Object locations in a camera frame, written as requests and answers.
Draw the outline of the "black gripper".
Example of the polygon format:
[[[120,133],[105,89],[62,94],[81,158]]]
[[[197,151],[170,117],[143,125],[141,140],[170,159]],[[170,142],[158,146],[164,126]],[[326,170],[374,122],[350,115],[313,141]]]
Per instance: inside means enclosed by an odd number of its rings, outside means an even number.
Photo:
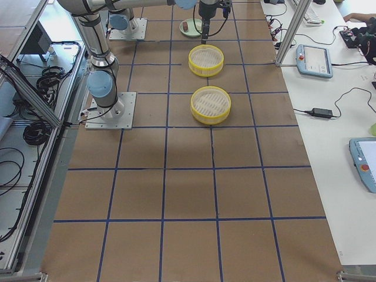
[[[218,0],[200,0],[199,15],[202,17],[202,39],[201,44],[206,44],[209,38],[210,19],[216,15]]]

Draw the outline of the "person hand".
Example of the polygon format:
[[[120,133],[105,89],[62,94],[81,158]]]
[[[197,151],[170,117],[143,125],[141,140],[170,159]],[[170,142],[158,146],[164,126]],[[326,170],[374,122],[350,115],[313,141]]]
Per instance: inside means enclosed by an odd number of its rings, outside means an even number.
[[[344,16],[343,20],[345,22],[348,22],[348,21],[353,21],[353,22],[355,22],[355,21],[361,21],[361,19],[357,19],[357,18],[358,18],[358,14],[357,13],[350,13],[350,14]]]

